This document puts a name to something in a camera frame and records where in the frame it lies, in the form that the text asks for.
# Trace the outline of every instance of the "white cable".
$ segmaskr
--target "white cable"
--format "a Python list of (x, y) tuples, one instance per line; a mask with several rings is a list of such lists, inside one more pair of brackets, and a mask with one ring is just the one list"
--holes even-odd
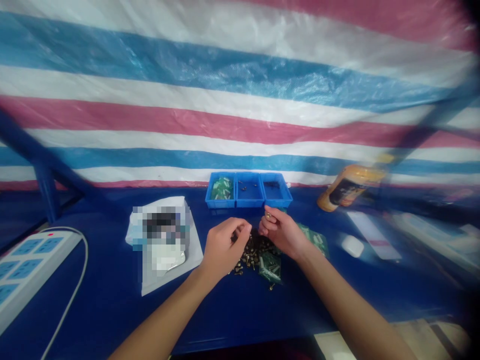
[(45, 351), (43, 352), (43, 355), (41, 356), (40, 360), (45, 360), (45, 358), (47, 357), (47, 354), (49, 353), (50, 348), (52, 347), (52, 344), (54, 343), (55, 338), (57, 337), (57, 334), (59, 333), (59, 330), (62, 327), (62, 324), (64, 323), (65, 317), (67, 316), (67, 313), (69, 312), (70, 305), (72, 305), (72, 302), (75, 299), (75, 295), (77, 295), (77, 291), (79, 290), (79, 287), (82, 284), (82, 280), (84, 279), (85, 270), (87, 269), (87, 262), (89, 260), (89, 245), (87, 243), (87, 238), (85, 237), (85, 235), (81, 231), (78, 231), (77, 229), (75, 229), (73, 227), (69, 227), (69, 226), (54, 226), (54, 227), (49, 227), (49, 228), (43, 229), (42, 231), (40, 231), (40, 233), (45, 233), (47, 231), (55, 230), (55, 229), (71, 230), (74, 233), (77, 233), (81, 236), (81, 239), (83, 240), (83, 243), (85, 244), (85, 263), (83, 264), (83, 270), (81, 271), (81, 275), (80, 275), (80, 279), (78, 280), (78, 284), (76, 285), (76, 288), (73, 291), (73, 294), (71, 295), (70, 301), (68, 302), (65, 310), (63, 311), (63, 315), (61, 316), (61, 319), (58, 322), (56, 330), (53, 333), (53, 336), (51, 337), (50, 342), (48, 343), (48, 346), (46, 347)]

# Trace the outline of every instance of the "blue table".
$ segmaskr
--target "blue table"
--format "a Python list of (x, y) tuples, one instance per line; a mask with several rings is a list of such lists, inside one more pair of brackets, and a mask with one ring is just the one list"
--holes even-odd
[[(400, 235), (385, 230), (404, 257), (400, 263), (379, 260), (369, 246), (365, 247), (365, 261), (344, 252), (339, 246), (343, 233), (356, 234), (356, 229), (344, 213), (326, 213), (317, 208), (315, 200), (320, 191), (291, 189), (294, 200), (288, 208), (289, 215), (326, 236), (331, 262), (388, 321), (446, 314), (462, 316), (461, 292), (434, 265), (412, 251)], [(185, 196), (202, 247), (209, 229), (228, 217), (243, 217), (256, 225), (263, 214), (259, 208), (210, 211), (204, 201), (205, 188), (113, 189), (105, 193), (126, 209), (168, 196)], [(90, 252), (83, 284), (50, 350), (50, 358), (106, 358), (187, 276), (141, 297), (138, 254), (124, 241), (128, 218), (111, 219), (82, 200), (53, 225), (82, 231)], [(0, 336), (0, 359), (40, 357), (77, 284), (83, 261), (84, 246), (80, 243)], [(285, 256), (282, 280), (283, 286), (269, 291), (269, 283), (249, 269), (243, 276), (226, 276), (199, 306), (174, 353), (336, 330), (301, 271)]]
[[(69, 191), (59, 191), (62, 208), (79, 199)], [(0, 192), (0, 254), (47, 222), (45, 203), (39, 191)]]

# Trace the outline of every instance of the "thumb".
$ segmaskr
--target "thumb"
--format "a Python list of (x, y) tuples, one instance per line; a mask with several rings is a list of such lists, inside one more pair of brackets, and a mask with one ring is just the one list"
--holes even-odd
[(286, 222), (290, 217), (282, 210), (279, 210), (275, 207), (270, 207), (268, 205), (265, 205), (265, 210), (268, 211), (274, 218), (276, 218), (281, 223)]
[(250, 231), (252, 230), (252, 224), (247, 224), (240, 231), (240, 235), (236, 239), (235, 243), (232, 245), (232, 248), (241, 248), (241, 251), (245, 249), (245, 245), (250, 239)]

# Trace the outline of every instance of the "hand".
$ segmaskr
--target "hand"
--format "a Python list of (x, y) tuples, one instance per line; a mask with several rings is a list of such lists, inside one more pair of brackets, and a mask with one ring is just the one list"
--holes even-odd
[[(205, 254), (198, 267), (202, 275), (216, 284), (232, 271), (244, 253), (251, 230), (251, 224), (236, 217), (211, 228), (206, 238)], [(232, 242), (234, 232), (237, 240)]]
[(267, 205), (265, 215), (260, 221), (259, 233), (268, 237), (277, 248), (295, 261), (310, 245), (310, 241), (291, 216)]

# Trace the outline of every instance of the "striped tarp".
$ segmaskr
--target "striped tarp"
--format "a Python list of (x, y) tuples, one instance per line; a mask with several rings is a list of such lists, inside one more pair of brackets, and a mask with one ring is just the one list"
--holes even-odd
[[(325, 185), (395, 147), (476, 65), (453, 0), (0, 0), (0, 107), (99, 187), (212, 171)], [(480, 102), (450, 125), (478, 130)], [(392, 182), (480, 184), (438, 132)], [(32, 189), (0, 144), (0, 189)]]

